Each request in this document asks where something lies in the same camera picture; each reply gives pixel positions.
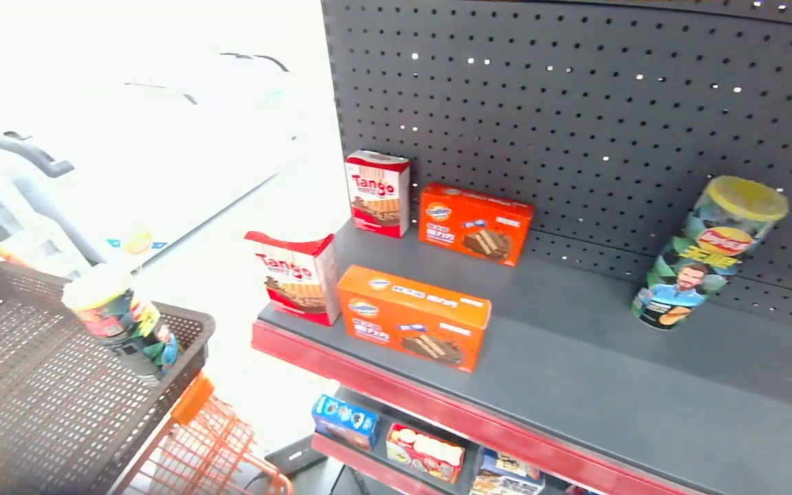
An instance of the black plastic basket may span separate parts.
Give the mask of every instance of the black plastic basket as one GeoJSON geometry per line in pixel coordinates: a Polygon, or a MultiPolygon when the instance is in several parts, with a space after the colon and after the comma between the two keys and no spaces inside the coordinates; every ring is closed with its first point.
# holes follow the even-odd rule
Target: black plastic basket
{"type": "Polygon", "coordinates": [[[142,385],[60,304],[66,282],[0,263],[0,493],[105,493],[206,362],[212,317],[156,303],[185,351],[142,385]]]}

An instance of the red and white box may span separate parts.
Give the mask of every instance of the red and white box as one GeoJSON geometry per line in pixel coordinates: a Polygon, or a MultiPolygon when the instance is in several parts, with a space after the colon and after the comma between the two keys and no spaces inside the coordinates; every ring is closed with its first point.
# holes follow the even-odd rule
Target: red and white box
{"type": "Polygon", "coordinates": [[[375,151],[355,151],[346,157],[346,187],[358,228],[390,237],[408,230],[411,160],[375,151]]]}
{"type": "Polygon", "coordinates": [[[449,483],[457,481],[463,467],[464,448],[399,423],[390,427],[386,444],[387,459],[449,483]]]}
{"type": "Polygon", "coordinates": [[[246,232],[252,256],[264,265],[268,297],[274,308],[314,323],[331,326],[340,314],[334,234],[318,241],[280,241],[261,232],[246,232]]]}

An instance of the ovaltine wafer box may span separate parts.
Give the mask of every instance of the ovaltine wafer box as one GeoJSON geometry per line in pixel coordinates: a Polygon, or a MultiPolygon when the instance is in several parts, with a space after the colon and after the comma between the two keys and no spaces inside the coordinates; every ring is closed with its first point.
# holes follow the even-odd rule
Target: ovaltine wafer box
{"type": "Polygon", "coordinates": [[[338,297],[349,335],[472,372],[491,316],[483,298],[351,266],[338,297]]]}
{"type": "Polygon", "coordinates": [[[508,266],[518,264],[534,206],[431,182],[421,193],[421,241],[508,266]]]}
{"type": "Polygon", "coordinates": [[[332,325],[340,308],[334,234],[319,241],[286,242],[261,232],[246,232],[252,256],[264,265],[267,295],[277,310],[314,323],[332,325]]]}
{"type": "Polygon", "coordinates": [[[374,151],[346,157],[346,184],[354,223],[363,230],[402,237],[408,230],[411,160],[374,151]]]}

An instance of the orange shopping cart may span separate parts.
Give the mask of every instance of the orange shopping cart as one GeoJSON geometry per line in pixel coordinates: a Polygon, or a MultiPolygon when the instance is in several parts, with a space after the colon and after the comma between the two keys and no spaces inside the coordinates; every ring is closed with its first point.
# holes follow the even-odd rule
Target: orange shopping cart
{"type": "Polygon", "coordinates": [[[252,454],[254,431],[213,395],[201,373],[170,412],[151,444],[136,458],[115,494],[249,494],[236,483],[245,467],[267,476],[266,494],[292,495],[277,467],[252,454]]]}

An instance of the yellow lid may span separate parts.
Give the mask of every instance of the yellow lid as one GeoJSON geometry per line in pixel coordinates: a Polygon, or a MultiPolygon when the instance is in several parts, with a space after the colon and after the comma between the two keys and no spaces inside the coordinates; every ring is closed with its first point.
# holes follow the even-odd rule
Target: yellow lid
{"type": "Polygon", "coordinates": [[[710,197],[733,215],[757,222],[774,222],[787,215],[787,198],[748,179],[722,175],[707,185],[710,197]]]}
{"type": "Polygon", "coordinates": [[[133,282],[130,272],[114,265],[100,263],[81,278],[63,285],[64,306],[73,312],[101,307],[122,295],[133,282]]]}

